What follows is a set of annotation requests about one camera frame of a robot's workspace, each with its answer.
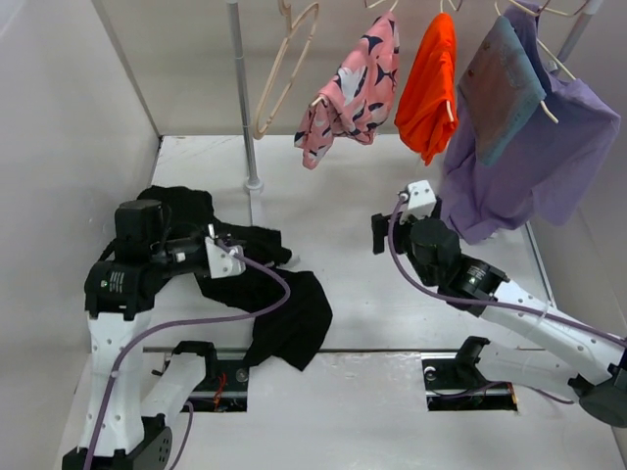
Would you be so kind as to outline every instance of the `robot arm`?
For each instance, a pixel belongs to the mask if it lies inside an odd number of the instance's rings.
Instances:
[[[130,201],[116,211],[116,240],[110,246],[115,259],[105,253],[85,282],[85,309],[91,334],[91,396],[82,437],[76,449],[64,456],[63,470],[87,468],[163,470],[169,461],[170,426],[189,396],[216,361],[210,343],[182,342],[172,353],[168,369],[149,395],[140,395],[142,351],[132,349],[121,363],[109,405],[100,426],[93,455],[87,455],[97,416],[120,352],[145,332],[150,309],[165,281],[195,273],[220,278],[241,274],[245,265],[217,246],[212,225],[187,238],[167,240],[170,227],[158,201]]]
[[[535,299],[504,272],[464,255],[457,233],[431,216],[436,199],[428,182],[411,184],[401,198],[407,203],[402,213],[372,217],[374,252],[383,251],[383,238],[391,233],[395,262],[414,287],[540,347],[513,350],[471,337],[459,349],[458,366],[485,383],[511,382],[559,394],[607,424],[627,427],[625,342]],[[421,285],[404,272],[399,254],[407,255]],[[424,286],[437,287],[437,293]]]

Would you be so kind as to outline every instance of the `orange shirt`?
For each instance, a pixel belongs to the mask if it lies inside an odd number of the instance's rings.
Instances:
[[[453,19],[441,13],[422,38],[394,123],[401,140],[429,165],[458,128],[455,106],[456,37]],[[453,121],[447,111],[451,103]]]

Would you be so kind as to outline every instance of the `white table surface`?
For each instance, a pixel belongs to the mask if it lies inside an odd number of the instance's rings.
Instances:
[[[529,346],[500,326],[421,295],[401,278],[388,253],[371,252],[370,216],[389,213],[398,191],[414,180],[428,179],[437,190],[441,158],[430,167],[419,164],[396,135],[378,136],[371,146],[336,139],[313,171],[301,166],[292,136],[267,136],[256,149],[266,225],[282,231],[284,244],[302,259],[295,269],[312,270],[333,307],[325,349],[454,349],[470,335]],[[245,177],[241,136],[167,137],[153,183],[210,191],[220,219],[247,225]],[[504,270],[533,295],[546,297],[524,230],[503,231],[463,249]],[[192,276],[181,276],[157,296],[153,324],[230,311],[236,310],[203,298]],[[174,347],[196,339],[219,348],[247,348],[251,331],[252,321],[177,328],[144,345]]]
[[[162,354],[144,354],[145,385]],[[57,459],[78,442],[89,364]],[[519,411],[429,412],[419,353],[322,353],[251,371],[248,411],[196,413],[176,470],[619,470],[608,426],[517,387]],[[176,455],[187,424],[174,426]]]

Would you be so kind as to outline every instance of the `label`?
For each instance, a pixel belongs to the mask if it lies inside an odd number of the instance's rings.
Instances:
[[[113,271],[109,277],[109,292],[121,294],[123,292],[122,285],[124,282],[124,273],[121,271]]]

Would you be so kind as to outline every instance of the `metal rod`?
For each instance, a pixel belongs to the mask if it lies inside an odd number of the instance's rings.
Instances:
[[[568,57],[570,56],[570,53],[573,51],[573,49],[577,45],[577,42],[579,41],[579,38],[583,34],[584,29],[586,29],[586,26],[592,19],[592,16],[593,15],[582,13],[577,17],[577,21],[575,22],[573,27],[570,29],[570,32],[568,33],[568,36],[564,40],[564,43],[561,46],[561,49],[557,53],[557,58],[559,59],[560,62],[562,63],[566,62],[566,59],[568,59]]]
[[[248,85],[246,84],[246,68],[244,65],[244,47],[242,45],[242,27],[239,22],[239,6],[237,0],[226,0],[228,6],[228,22],[231,30],[231,41],[235,52],[235,73],[237,76],[237,91],[239,94],[239,110],[242,115],[242,132],[246,149],[246,163],[248,165],[248,180],[246,188],[260,190],[262,181],[257,173],[255,145],[250,129],[250,108],[248,104]]]

